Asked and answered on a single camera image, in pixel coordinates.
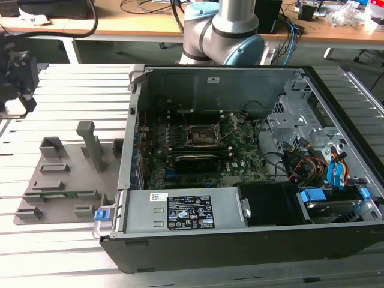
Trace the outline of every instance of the black box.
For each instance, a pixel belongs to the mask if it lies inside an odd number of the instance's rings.
[[[86,0],[18,0],[18,3],[29,14],[70,19],[84,19],[91,10]]]
[[[271,34],[274,32],[278,12],[281,8],[282,0],[257,0],[254,13],[259,18],[259,34]]]

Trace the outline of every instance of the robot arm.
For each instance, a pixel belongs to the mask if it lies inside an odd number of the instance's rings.
[[[10,115],[5,107],[8,100],[18,98],[25,112],[35,109],[33,92],[38,84],[36,58],[30,52],[15,52],[11,37],[0,35],[0,116],[1,118],[17,117]]]
[[[184,15],[180,64],[250,65],[264,50],[257,35],[256,0],[220,0],[190,4]]]

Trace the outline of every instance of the gray peg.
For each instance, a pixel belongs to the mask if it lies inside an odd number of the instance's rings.
[[[101,157],[100,142],[95,138],[94,131],[95,124],[93,121],[80,121],[76,128],[77,135],[84,138],[85,146],[88,150],[89,157],[96,168],[96,172],[102,172],[105,163]]]

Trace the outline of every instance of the green circuit board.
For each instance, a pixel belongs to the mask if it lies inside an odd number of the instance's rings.
[[[209,167],[204,171],[199,171],[201,165],[196,166],[198,169],[192,168],[193,171],[188,172],[180,171],[177,165],[175,166],[174,160],[178,154],[175,155],[173,149],[182,147],[187,141],[184,130],[183,125],[158,123],[145,134],[145,189],[232,187],[237,182],[269,180],[262,157],[254,145],[255,134],[251,121],[238,123],[237,130],[220,142],[222,152],[215,152],[219,156],[215,156],[214,161],[207,160]],[[232,130],[231,121],[220,125],[222,136]],[[174,132],[179,135],[178,143],[172,138]],[[188,153],[192,157],[202,154],[204,157],[210,151],[194,148]]]

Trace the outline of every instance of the blue latch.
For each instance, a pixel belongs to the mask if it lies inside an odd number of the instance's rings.
[[[95,212],[95,221],[110,221],[110,210],[97,210]]]
[[[326,201],[323,190],[319,188],[305,189],[303,192],[300,192],[300,196],[303,202]]]
[[[371,193],[366,188],[361,188],[360,194],[364,198],[364,200],[367,200],[369,197],[371,197]]]
[[[326,180],[328,181],[329,184],[333,184],[333,186],[337,187],[339,190],[344,190],[344,186],[342,186],[340,183],[341,174],[343,172],[343,165],[341,165],[340,163],[337,163],[335,176],[334,176],[334,168],[335,168],[335,162],[331,160],[328,166]]]

